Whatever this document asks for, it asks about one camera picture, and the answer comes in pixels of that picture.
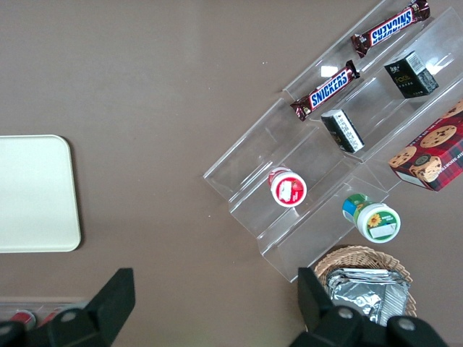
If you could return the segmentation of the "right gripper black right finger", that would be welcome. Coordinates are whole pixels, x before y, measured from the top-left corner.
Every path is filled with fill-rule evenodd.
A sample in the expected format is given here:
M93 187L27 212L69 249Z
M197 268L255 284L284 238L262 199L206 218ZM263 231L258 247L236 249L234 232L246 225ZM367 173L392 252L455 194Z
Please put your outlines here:
M298 306L307 331L292 346L447 346L426 321L394 316L381 326L346 306L330 300L314 271L298 269Z

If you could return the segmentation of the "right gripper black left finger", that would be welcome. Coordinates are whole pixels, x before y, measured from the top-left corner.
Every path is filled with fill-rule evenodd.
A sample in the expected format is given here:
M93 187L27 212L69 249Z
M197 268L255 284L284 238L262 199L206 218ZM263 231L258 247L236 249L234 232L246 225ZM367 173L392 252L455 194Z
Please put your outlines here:
M111 346L134 307L134 271L120 268L82 309L68 309L29 331L22 322L2 322L1 345Z

